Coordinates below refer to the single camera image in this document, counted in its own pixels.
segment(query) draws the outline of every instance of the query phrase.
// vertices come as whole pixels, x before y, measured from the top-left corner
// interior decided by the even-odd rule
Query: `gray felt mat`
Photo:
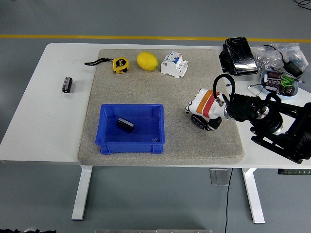
[[[89,98],[78,160],[94,166],[166,166],[234,164],[244,156],[239,132],[234,121],[223,120],[216,131],[199,129],[190,120],[185,107],[200,88],[212,89],[214,79],[222,74],[215,50],[176,50],[188,61],[184,77],[161,74],[160,64],[171,50],[149,50],[158,61],[154,71],[141,69],[137,55],[144,50],[101,50],[99,58],[126,57],[130,69],[114,74],[112,63],[97,65]],[[223,80],[218,91],[227,93]],[[103,155],[95,145],[100,107],[103,103],[161,103],[164,105],[164,152],[114,153]]]

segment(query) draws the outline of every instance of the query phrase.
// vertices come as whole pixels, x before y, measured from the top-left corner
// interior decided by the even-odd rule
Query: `black cable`
[[[274,50],[278,51],[278,52],[281,54],[283,63],[284,63],[284,64],[286,63],[286,62],[284,61],[283,54],[282,54],[279,50],[277,50],[275,47],[273,47],[272,45],[263,45],[263,46],[269,46],[269,47],[274,48]]]
[[[214,98],[217,99],[217,91],[216,91],[217,82],[222,77],[228,79],[230,81],[230,83],[231,83],[231,95],[229,95],[230,101],[225,96],[225,94],[223,94],[223,98],[224,98],[226,104],[229,104],[229,103],[232,102],[232,99],[233,99],[233,96],[234,96],[234,93],[235,93],[235,82],[234,82],[234,79],[233,79],[233,77],[231,75],[229,75],[229,74],[221,74],[221,75],[218,75],[216,77],[216,79],[214,80],[214,84],[213,84],[213,95],[214,95]]]
[[[311,8],[305,7],[305,5],[308,5],[311,2],[311,0],[302,0],[302,1],[294,0],[294,1],[298,4],[299,7],[311,10]]]
[[[86,65],[86,66],[96,66],[99,63],[109,62],[109,61],[112,61],[112,60],[113,59],[110,59],[110,58],[100,58],[100,59],[96,60],[95,62],[84,62],[84,65]]]
[[[254,87],[254,86],[258,86],[258,85],[262,85],[262,89],[261,89],[261,91],[258,94],[255,95],[253,92],[251,92],[251,91],[249,91],[249,92],[252,93],[255,96],[260,95],[260,93],[262,92],[263,88],[265,87],[264,84],[259,83],[259,84],[249,85],[248,87]]]
[[[227,206],[226,206],[226,211],[225,211],[225,217],[226,217],[226,221],[225,221],[225,233],[227,233],[229,187],[230,187],[230,183],[231,183],[232,172],[233,172],[233,168],[231,169],[231,175],[230,175],[230,178],[229,178],[228,191],[227,191]]]

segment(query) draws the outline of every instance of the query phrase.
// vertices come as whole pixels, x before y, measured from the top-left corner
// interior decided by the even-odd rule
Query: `black wrist strap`
[[[102,63],[102,62],[109,62],[109,61],[112,61],[113,59],[110,59],[110,58],[100,58],[98,59],[97,61],[95,62],[85,62],[84,65],[86,66],[96,66],[98,65],[99,63]]]

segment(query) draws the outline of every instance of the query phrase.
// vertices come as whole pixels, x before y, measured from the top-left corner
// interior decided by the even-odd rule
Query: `yellow floor line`
[[[188,36],[125,36],[125,35],[27,35],[0,34],[5,39],[102,39],[102,40],[196,40],[225,41],[228,37],[188,37]],[[311,39],[281,39],[281,38],[247,38],[250,42],[285,42],[311,43]]]

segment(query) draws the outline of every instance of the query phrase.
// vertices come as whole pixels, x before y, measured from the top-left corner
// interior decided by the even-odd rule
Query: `capacitor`
[[[66,77],[64,84],[63,84],[62,92],[69,93],[71,89],[71,84],[72,84],[72,78]]]

